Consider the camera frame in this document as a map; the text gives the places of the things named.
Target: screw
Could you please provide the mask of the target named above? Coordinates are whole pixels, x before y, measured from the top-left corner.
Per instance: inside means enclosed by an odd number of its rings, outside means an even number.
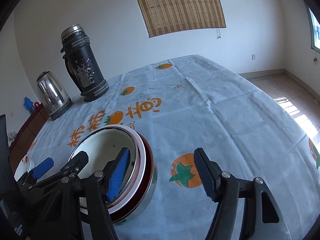
[[[69,181],[69,178],[68,177],[63,177],[62,179],[61,179],[61,182],[62,183],[67,183]]]
[[[103,176],[103,172],[102,172],[102,171],[96,171],[96,172],[94,173],[94,176],[97,177],[97,178],[100,178],[100,177]]]
[[[263,183],[263,179],[261,179],[261,178],[257,177],[257,178],[256,178],[256,183],[258,183],[258,184],[262,184],[262,183]]]
[[[224,172],[222,173],[222,177],[230,178],[230,176],[231,176],[231,174],[230,174],[229,172],[227,172],[227,171],[224,171]]]

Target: brown cabinet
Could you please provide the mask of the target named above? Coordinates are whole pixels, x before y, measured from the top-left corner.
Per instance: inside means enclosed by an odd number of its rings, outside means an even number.
[[[9,162],[13,174],[48,119],[49,115],[43,104],[41,104],[19,130],[17,137],[9,147]]]

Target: blue thermos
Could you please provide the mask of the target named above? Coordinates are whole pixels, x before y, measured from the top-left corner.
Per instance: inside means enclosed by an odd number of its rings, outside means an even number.
[[[35,107],[33,106],[33,102],[27,97],[24,98],[23,105],[27,110],[29,110],[30,114],[33,114],[36,110]]]

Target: sunlight patch on floor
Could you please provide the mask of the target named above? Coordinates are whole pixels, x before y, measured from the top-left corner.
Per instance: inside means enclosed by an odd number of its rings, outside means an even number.
[[[287,98],[277,98],[274,99],[289,115],[294,116],[300,113],[300,110],[293,105]],[[298,125],[305,131],[305,133],[309,136],[310,139],[313,139],[318,131],[313,123],[308,119],[305,114],[301,114],[297,117],[294,117],[294,120]]]

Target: light blue tablecloth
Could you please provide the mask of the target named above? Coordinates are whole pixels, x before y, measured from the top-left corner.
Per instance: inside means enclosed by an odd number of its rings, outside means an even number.
[[[45,178],[60,170],[90,130],[109,120],[141,133],[153,150],[158,182],[146,210],[116,227],[119,239],[205,238],[216,204],[202,186],[183,187],[194,186],[195,179],[170,181],[174,160],[197,147],[237,178],[262,177],[293,240],[301,240],[309,231],[320,213],[320,187],[308,137],[260,89],[198,55],[148,65],[108,82],[103,97],[86,103],[77,96],[67,113],[54,122],[49,119],[29,153],[35,165],[47,157],[54,160]],[[233,239],[239,237],[243,203],[239,200]],[[90,239],[88,225],[84,234]]]

